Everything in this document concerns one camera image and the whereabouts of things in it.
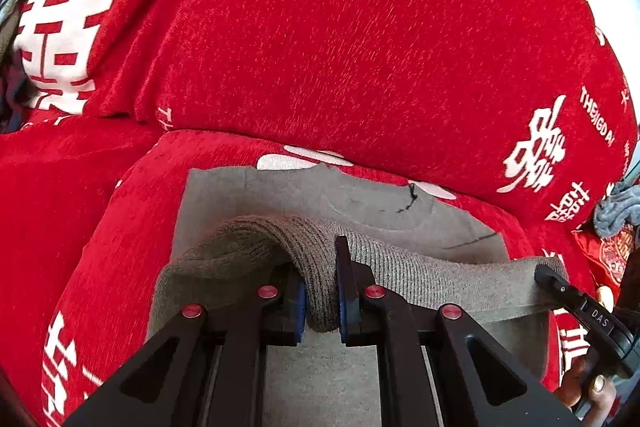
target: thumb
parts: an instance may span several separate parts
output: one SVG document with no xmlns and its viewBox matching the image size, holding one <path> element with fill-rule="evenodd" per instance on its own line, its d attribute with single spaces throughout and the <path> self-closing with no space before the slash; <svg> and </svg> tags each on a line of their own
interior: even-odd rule
<svg viewBox="0 0 640 427">
<path fill-rule="evenodd" d="M 616 399 L 616 388 L 609 378 L 598 375 L 589 386 L 592 405 L 582 421 L 584 427 L 602 427 Z"/>
</svg>

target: fingernail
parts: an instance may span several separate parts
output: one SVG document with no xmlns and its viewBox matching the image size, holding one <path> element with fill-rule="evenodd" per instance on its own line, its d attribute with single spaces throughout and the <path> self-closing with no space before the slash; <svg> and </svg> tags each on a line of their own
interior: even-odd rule
<svg viewBox="0 0 640 427">
<path fill-rule="evenodd" d="M 598 375 L 593 379 L 593 383 L 591 384 L 591 389 L 594 393 L 599 393 L 604 388 L 604 377 L 602 375 Z"/>
<path fill-rule="evenodd" d="M 605 307 L 605 309 L 609 313 L 613 311 L 614 298 L 611 288 L 609 288 L 608 286 L 600 286 L 596 290 L 596 299 Z"/>
</svg>

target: red screw cap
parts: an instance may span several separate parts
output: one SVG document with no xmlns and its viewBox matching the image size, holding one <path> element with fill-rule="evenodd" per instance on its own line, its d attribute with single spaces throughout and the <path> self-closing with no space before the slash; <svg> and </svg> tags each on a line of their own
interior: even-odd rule
<svg viewBox="0 0 640 427">
<path fill-rule="evenodd" d="M 386 290 L 382 286 L 372 284 L 364 290 L 364 295 L 369 297 L 369 299 L 381 299 L 386 295 Z"/>
<path fill-rule="evenodd" d="M 278 294 L 278 289 L 276 286 L 271 286 L 266 284 L 265 286 L 260 286 L 258 288 L 258 295 L 263 299 L 271 299 L 274 298 Z"/>
<path fill-rule="evenodd" d="M 182 315 L 188 319 L 194 319 L 202 315 L 202 306 L 199 304 L 187 304 L 182 308 Z"/>
<path fill-rule="evenodd" d="M 455 304 L 447 304 L 442 307 L 442 316 L 452 321 L 462 317 L 462 310 Z"/>
</svg>

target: human hand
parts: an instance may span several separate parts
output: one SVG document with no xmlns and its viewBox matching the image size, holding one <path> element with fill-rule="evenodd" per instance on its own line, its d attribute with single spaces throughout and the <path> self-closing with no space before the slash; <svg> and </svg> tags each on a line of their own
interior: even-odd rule
<svg viewBox="0 0 640 427">
<path fill-rule="evenodd" d="M 562 377 L 562 385 L 554 391 L 556 397 L 567 407 L 578 403 L 582 390 L 578 381 L 586 368 L 584 359 L 577 359 Z M 598 375 L 589 386 L 591 409 L 582 421 L 585 427 L 602 427 L 616 399 L 616 388 L 609 378 Z"/>
</svg>

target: red cushion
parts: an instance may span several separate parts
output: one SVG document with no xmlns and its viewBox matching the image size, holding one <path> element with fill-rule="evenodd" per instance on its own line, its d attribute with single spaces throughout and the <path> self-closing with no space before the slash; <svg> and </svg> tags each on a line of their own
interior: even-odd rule
<svg viewBox="0 0 640 427">
<path fill-rule="evenodd" d="M 32 412 L 42 415 L 40 361 L 58 298 L 116 182 L 157 138 L 130 120 L 85 116 L 0 135 L 0 366 Z"/>
<path fill-rule="evenodd" d="M 523 223 L 584 221 L 636 143 L 622 72 L 585 0 L 28 8 L 17 42 L 50 93 L 40 107 L 333 150 Z"/>
<path fill-rule="evenodd" d="M 59 335 L 62 345 L 68 346 L 73 341 L 78 356 L 76 366 L 68 368 L 68 380 L 64 382 L 64 414 L 55 412 L 54 420 L 62 422 L 84 400 L 84 393 L 93 392 L 96 383 L 109 378 L 142 345 L 154 282 L 169 260 L 189 169 L 229 165 L 282 168 L 285 162 L 289 168 L 296 165 L 301 168 L 323 157 L 340 164 L 342 171 L 352 175 L 398 185 L 407 182 L 401 176 L 344 165 L 347 162 L 338 158 L 266 140 L 188 130 L 162 136 L 114 192 L 54 312 L 52 325 L 56 319 L 64 322 Z M 529 244 L 522 227 L 507 212 L 469 196 L 446 194 L 434 188 L 430 190 L 456 198 L 442 201 L 469 211 L 502 233 L 512 259 L 542 253 L 540 245 L 534 249 Z M 550 250 L 548 244 L 559 245 L 551 236 L 540 235 L 541 245 Z M 554 248 L 564 248 L 564 243 Z M 552 330 L 552 342 L 558 343 L 556 329 Z M 52 368 L 47 357 L 44 363 L 47 370 L 43 372 L 42 383 L 51 393 L 53 384 L 47 371 Z M 558 374 L 556 351 L 550 357 L 545 384 L 550 388 L 557 386 Z"/>
</svg>

